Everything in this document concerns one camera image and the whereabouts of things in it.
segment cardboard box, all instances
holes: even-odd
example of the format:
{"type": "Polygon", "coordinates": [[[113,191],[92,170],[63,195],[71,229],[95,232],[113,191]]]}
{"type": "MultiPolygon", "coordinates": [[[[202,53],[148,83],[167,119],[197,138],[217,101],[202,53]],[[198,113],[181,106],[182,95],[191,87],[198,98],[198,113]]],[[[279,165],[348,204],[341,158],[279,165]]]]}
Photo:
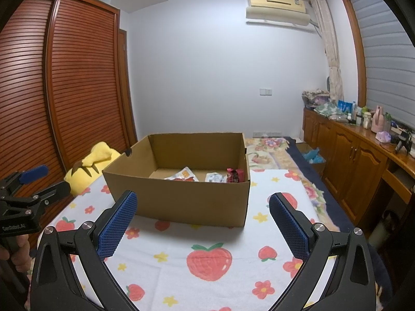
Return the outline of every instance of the cardboard box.
{"type": "MultiPolygon", "coordinates": [[[[310,152],[312,150],[312,148],[307,143],[299,143],[299,144],[296,144],[296,146],[298,150],[301,152],[301,154],[310,152]]],[[[320,177],[323,176],[323,172],[326,167],[326,160],[324,158],[323,160],[324,162],[321,162],[319,164],[310,164],[311,167],[314,168],[314,170],[318,173],[318,175],[320,175],[320,177]]]]}
{"type": "Polygon", "coordinates": [[[114,199],[137,194],[137,215],[198,225],[243,227],[250,173],[242,133],[168,133],[143,138],[102,173],[114,199]],[[165,180],[189,167],[199,182],[165,180]],[[204,182],[206,173],[244,170],[244,182],[204,182]]]}

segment wooden wardrobe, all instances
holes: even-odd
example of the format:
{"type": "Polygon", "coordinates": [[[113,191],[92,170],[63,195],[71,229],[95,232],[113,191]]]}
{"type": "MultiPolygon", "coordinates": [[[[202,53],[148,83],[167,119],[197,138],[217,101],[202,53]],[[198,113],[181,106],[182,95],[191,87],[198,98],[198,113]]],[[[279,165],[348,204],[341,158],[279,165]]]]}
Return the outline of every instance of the wooden wardrobe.
{"type": "Polygon", "coordinates": [[[99,141],[119,152],[136,142],[119,80],[119,12],[98,0],[24,0],[0,33],[0,178],[49,167],[19,196],[63,180],[99,141]]]}

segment metal screw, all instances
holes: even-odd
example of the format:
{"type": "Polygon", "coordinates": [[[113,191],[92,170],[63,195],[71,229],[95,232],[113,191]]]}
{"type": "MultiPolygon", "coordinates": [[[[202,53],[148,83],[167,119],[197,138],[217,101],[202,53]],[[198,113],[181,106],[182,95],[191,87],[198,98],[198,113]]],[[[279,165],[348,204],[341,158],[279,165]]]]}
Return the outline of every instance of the metal screw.
{"type": "Polygon", "coordinates": [[[94,222],[92,221],[86,221],[82,224],[82,229],[91,229],[94,222]]]}
{"type": "Polygon", "coordinates": [[[45,234],[51,234],[52,232],[53,232],[53,227],[52,226],[45,228],[45,231],[44,231],[45,234]]]}
{"type": "Polygon", "coordinates": [[[326,227],[324,226],[324,224],[316,223],[314,225],[314,229],[317,230],[317,231],[324,231],[326,229],[326,227]]]}
{"type": "Polygon", "coordinates": [[[358,236],[360,236],[361,234],[363,234],[362,230],[360,228],[354,228],[354,233],[358,236]]]}

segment finger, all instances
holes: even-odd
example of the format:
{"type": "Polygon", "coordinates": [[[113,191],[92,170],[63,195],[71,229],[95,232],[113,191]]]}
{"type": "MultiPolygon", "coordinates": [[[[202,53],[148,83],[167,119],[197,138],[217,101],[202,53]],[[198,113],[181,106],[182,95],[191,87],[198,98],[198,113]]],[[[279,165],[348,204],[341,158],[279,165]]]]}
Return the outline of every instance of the finger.
{"type": "Polygon", "coordinates": [[[27,242],[27,240],[29,239],[29,236],[26,235],[18,235],[16,236],[16,241],[17,241],[17,245],[21,248],[24,246],[24,244],[27,242]]]}
{"type": "Polygon", "coordinates": [[[22,265],[16,265],[16,270],[18,272],[26,272],[30,269],[31,263],[32,263],[32,259],[29,257],[29,259],[27,260],[26,263],[24,263],[22,265]]]}
{"type": "Polygon", "coordinates": [[[30,244],[26,242],[23,247],[12,255],[12,262],[14,265],[23,265],[27,262],[29,256],[30,244]]]}
{"type": "Polygon", "coordinates": [[[9,252],[0,246],[0,260],[7,261],[9,257],[9,252]]]}

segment blue textured gripper pad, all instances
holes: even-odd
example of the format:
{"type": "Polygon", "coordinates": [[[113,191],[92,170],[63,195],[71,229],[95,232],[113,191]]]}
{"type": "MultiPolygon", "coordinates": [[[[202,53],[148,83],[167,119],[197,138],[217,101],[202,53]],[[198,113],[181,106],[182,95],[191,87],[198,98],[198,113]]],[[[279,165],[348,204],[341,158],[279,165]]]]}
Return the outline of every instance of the blue textured gripper pad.
{"type": "Polygon", "coordinates": [[[114,254],[136,211],[137,196],[131,192],[99,235],[97,253],[101,261],[114,254]]]}
{"type": "Polygon", "coordinates": [[[306,261],[310,256],[308,238],[275,194],[269,199],[269,211],[294,257],[306,261]]]}
{"type": "Polygon", "coordinates": [[[29,171],[22,172],[22,175],[20,175],[19,178],[19,182],[22,185],[27,185],[28,183],[39,180],[44,176],[48,175],[48,172],[49,168],[46,165],[38,166],[29,171]]]}

